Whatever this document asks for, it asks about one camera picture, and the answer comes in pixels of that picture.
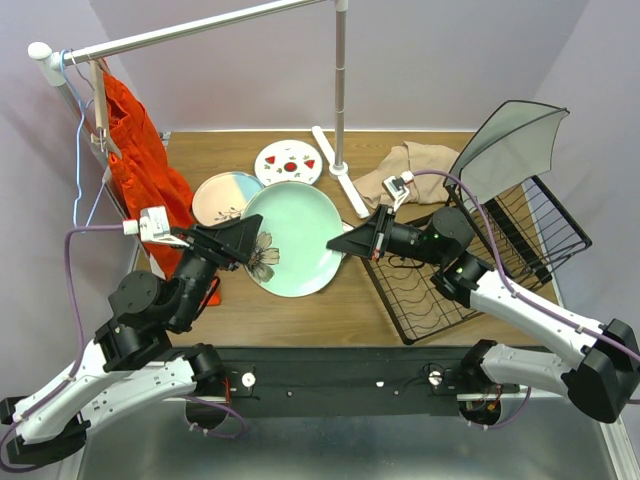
screw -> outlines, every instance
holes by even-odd
[[[429,383],[434,387],[439,386],[442,383],[442,374],[437,370],[434,370],[429,374]]]

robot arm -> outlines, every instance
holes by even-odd
[[[142,212],[139,227],[131,222],[125,222],[126,233],[183,249],[181,261],[168,281],[135,271],[120,282],[109,296],[113,317],[86,346],[74,378],[69,366],[35,394],[0,402],[2,423],[17,423],[16,437],[7,444],[13,464],[57,462],[82,448],[87,434],[134,409],[224,380],[211,345],[197,345],[168,362],[154,360],[171,348],[167,331],[191,329],[213,293],[216,271],[249,261],[262,217],[170,229],[164,209],[154,207]],[[25,416],[65,381],[55,398]]]
[[[384,185],[393,198],[406,193],[408,176]],[[431,282],[448,300],[489,313],[538,339],[551,353],[533,352],[481,340],[449,373],[448,383],[480,392],[495,384],[523,384],[568,397],[588,416],[614,422],[640,383],[640,365],[610,343],[583,333],[601,334],[638,352],[633,330],[614,319],[609,325],[569,312],[509,281],[508,288],[491,265],[466,251],[474,232],[457,208],[437,210],[427,226],[395,222],[393,207],[381,205],[365,223],[330,240],[327,248],[378,260],[385,253],[439,266]],[[522,298],[532,300],[535,308]],[[570,318],[576,328],[552,315]]]

wooden table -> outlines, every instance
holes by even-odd
[[[168,147],[169,162],[195,191],[218,173],[253,173],[260,150],[287,138],[315,145],[311,132],[173,133]],[[468,133],[351,132],[345,135],[345,159],[351,178],[356,179],[377,167],[391,147],[401,145],[404,140],[442,144],[460,151],[470,138]],[[338,182],[327,174],[326,165],[316,187],[333,200],[345,221],[356,225],[361,222]],[[437,207],[406,205],[399,210],[398,220],[408,221]],[[252,346],[401,344],[358,258],[346,258],[326,288],[302,298],[272,295],[255,284],[244,270],[221,272],[220,278],[222,305],[207,308],[191,332],[173,338],[176,345],[198,342]],[[552,289],[547,290],[545,296],[553,298]],[[537,343],[510,325],[482,315],[418,344],[473,345],[481,338],[512,345]]]

teal plate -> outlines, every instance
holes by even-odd
[[[283,182],[258,192],[242,218],[263,217],[247,272],[262,288],[281,297],[317,292],[335,276],[342,255],[327,241],[343,233],[335,205],[320,190]]]

metal pole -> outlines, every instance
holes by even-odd
[[[216,15],[215,17],[204,18],[202,20],[195,20],[193,22],[175,25],[173,27],[161,28],[160,30],[154,30],[153,32],[133,35],[132,37],[94,45],[93,47],[81,48],[73,51],[73,58],[75,58],[76,63],[98,60],[110,55],[117,55],[119,53],[129,52],[131,50],[147,47],[167,40],[173,40],[174,38],[180,38],[194,33],[211,30],[213,28],[230,25],[232,23],[242,22],[243,20],[262,17],[271,13],[278,13],[322,1],[324,0],[279,0],[277,2],[245,8],[236,12]],[[73,63],[71,56],[71,53],[65,54],[65,65],[71,65]]]
[[[347,11],[336,10],[336,137],[335,166],[342,168],[344,155],[344,59],[347,32]]]

